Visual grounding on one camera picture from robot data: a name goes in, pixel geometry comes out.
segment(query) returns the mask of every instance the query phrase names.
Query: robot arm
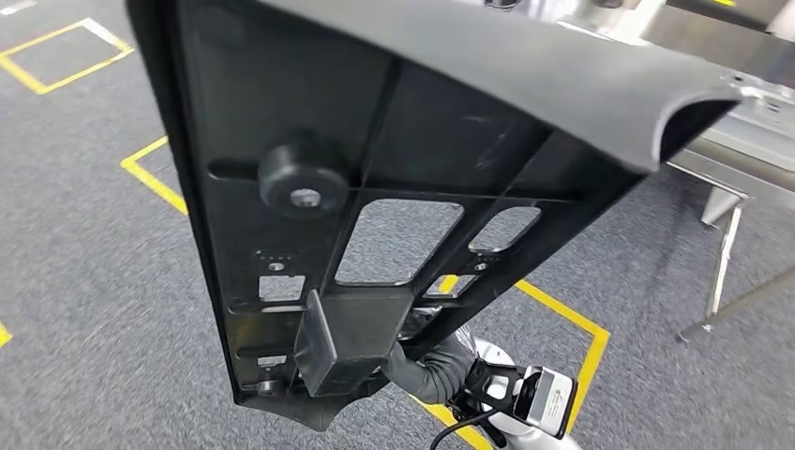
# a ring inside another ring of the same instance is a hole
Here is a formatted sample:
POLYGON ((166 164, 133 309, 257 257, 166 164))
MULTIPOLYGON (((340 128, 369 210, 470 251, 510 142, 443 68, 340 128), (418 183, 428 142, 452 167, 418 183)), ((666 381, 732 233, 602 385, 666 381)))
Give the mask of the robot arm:
POLYGON ((480 427, 497 448, 579 449, 565 436, 577 381, 546 367, 516 366, 466 326, 419 362, 408 360, 397 342, 382 371, 409 394, 452 410, 458 424, 440 433, 431 449, 467 425, 480 427))

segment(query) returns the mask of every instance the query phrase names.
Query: rectangular opening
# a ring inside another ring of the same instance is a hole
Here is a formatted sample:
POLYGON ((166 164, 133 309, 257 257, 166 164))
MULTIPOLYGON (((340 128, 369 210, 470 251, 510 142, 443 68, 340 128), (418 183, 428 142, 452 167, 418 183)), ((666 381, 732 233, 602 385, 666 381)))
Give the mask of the rectangular opening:
POLYGON ((463 211, 454 202, 381 199, 367 204, 339 263, 337 282, 409 282, 463 211))
POLYGON ((287 362, 287 355, 280 354, 277 356, 262 356, 257 358, 257 366, 261 368, 272 368, 273 366, 278 366, 279 364, 284 364, 287 362))
POLYGON ((497 252, 511 247, 541 216, 532 206, 514 206, 492 217, 471 241, 470 250, 497 252))
POLYGON ((264 302, 300 300, 305 278, 303 275, 260 277, 260 300, 264 302))
POLYGON ((442 275, 436 278, 436 281, 427 288, 425 297, 435 297, 443 295, 445 297, 456 298, 461 295, 470 285, 477 279, 475 275, 463 275, 457 277, 455 275, 442 275))

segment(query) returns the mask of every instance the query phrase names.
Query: yellow floor marking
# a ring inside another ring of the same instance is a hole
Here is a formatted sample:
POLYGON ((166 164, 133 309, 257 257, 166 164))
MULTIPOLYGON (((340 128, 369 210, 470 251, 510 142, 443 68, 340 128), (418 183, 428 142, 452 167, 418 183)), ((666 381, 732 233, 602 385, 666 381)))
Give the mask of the yellow floor marking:
POLYGON ((13 336, 8 332, 5 326, 0 323, 0 347, 6 345, 13 338, 13 336))
POLYGON ((173 189, 163 184, 163 182, 158 180, 153 174, 144 169, 141 164, 138 163, 139 159, 159 149, 168 141, 169 140, 166 137, 160 138, 157 141, 145 146, 143 149, 135 152, 135 154, 132 156, 122 159, 120 165, 127 172, 131 173, 132 176, 138 178, 138 181, 142 182, 144 186, 152 189, 152 191, 160 196, 161 199, 165 200, 171 206, 176 208, 177 211, 182 214, 187 214, 188 207, 185 205, 185 199, 183 199, 181 195, 174 192, 173 189))
POLYGON ((577 421, 577 416, 579 415, 579 409, 582 407, 582 402, 585 400, 585 396, 588 395, 588 388, 591 387, 593 375, 599 368, 599 362, 602 360, 602 353, 605 352, 605 347, 608 345, 610 333, 608 330, 602 328, 582 314, 552 298, 551 295, 541 291, 523 279, 516 284, 516 287, 523 293, 526 293, 530 297, 538 300, 544 306, 564 316, 571 323, 593 335, 591 347, 588 348, 588 352, 585 354, 585 360, 582 362, 582 366, 579 368, 579 374, 577 375, 579 387, 577 388, 577 396, 574 399, 574 406, 572 407, 569 427, 566 430, 571 431, 575 421, 577 421))
POLYGON ((79 22, 75 22, 72 25, 65 26, 60 30, 55 30, 42 37, 37 37, 33 40, 29 40, 24 44, 18 45, 12 49, 0 52, 0 68, 4 68, 8 73, 11 74, 11 76, 16 78, 20 83, 27 86, 33 92, 42 95, 42 94, 47 94, 48 92, 51 92, 59 87, 65 86, 66 84, 72 83, 75 80, 78 80, 90 73, 100 70, 101 68, 105 68, 106 66, 109 66, 110 64, 124 58, 130 53, 133 53, 134 51, 135 50, 132 47, 130 47, 128 44, 126 44, 126 42, 124 42, 122 39, 116 37, 105 27, 97 23, 95 20, 89 18, 89 19, 83 19, 79 22), (54 82, 49 85, 45 85, 43 82, 37 80, 36 77, 28 73, 22 67, 18 66, 9 58, 14 53, 21 52, 22 50, 32 47, 41 42, 44 42, 47 39, 55 38, 56 36, 63 35, 68 31, 80 27, 85 28, 86 30, 90 31, 100 39, 104 40, 105 42, 108 42, 110 45, 113 45, 116 49, 119 50, 120 53, 117 54, 116 56, 106 59, 105 61, 102 61, 101 63, 94 64, 89 68, 81 70, 80 72, 74 75, 70 75, 63 80, 54 82))
MULTIPOLYGON (((429 413, 436 416, 436 418, 439 419, 445 427, 450 427, 456 423, 456 419, 453 418, 453 414, 443 405, 427 405, 422 401, 417 400, 415 397, 412 398, 414 398, 417 403, 422 405, 422 407, 425 408, 429 413)), ((459 429, 456 431, 456 434, 477 450, 491 450, 492 448, 487 439, 484 438, 473 427, 464 427, 459 429)))

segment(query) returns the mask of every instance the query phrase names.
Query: mounting hole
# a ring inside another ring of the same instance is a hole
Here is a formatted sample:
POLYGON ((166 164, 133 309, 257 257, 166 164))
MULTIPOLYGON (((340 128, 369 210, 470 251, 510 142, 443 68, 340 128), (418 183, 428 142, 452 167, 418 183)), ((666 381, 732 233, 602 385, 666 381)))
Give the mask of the mounting hole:
POLYGON ((290 193, 290 202, 299 208, 316 208, 321 204, 321 193, 315 189, 296 189, 290 193))

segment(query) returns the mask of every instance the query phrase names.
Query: black plastic panel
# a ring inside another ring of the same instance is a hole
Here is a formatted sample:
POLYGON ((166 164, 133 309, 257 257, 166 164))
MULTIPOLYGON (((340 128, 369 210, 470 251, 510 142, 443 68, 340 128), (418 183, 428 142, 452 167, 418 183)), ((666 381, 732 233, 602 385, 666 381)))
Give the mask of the black plastic panel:
MULTIPOLYGON (((129 0, 128 7, 186 196, 234 400, 325 429, 345 405, 387 383, 378 368, 410 308, 442 307, 401 341, 418 358, 648 174, 627 167, 657 155, 621 160, 449 70, 442 75, 411 54, 271 3, 279 2, 129 0), (408 282, 337 283, 359 212, 379 199, 456 203, 463 214, 408 282), (515 206, 540 210, 528 231, 502 251, 469 249, 495 215, 515 206), (447 274, 477 278, 458 296, 424 295, 447 274), (270 276, 304 277, 300 298, 263 301, 259 280, 270 276)), ((331 3, 318 8, 373 8, 331 3)), ((415 12, 421 4, 388 7, 415 12)), ((440 30, 457 29, 443 12, 428 14, 440 30)), ((513 20, 484 14, 484 26, 495 30, 495 20, 513 20)), ((666 129, 662 158, 734 103, 701 104, 680 112, 687 127, 666 129)))

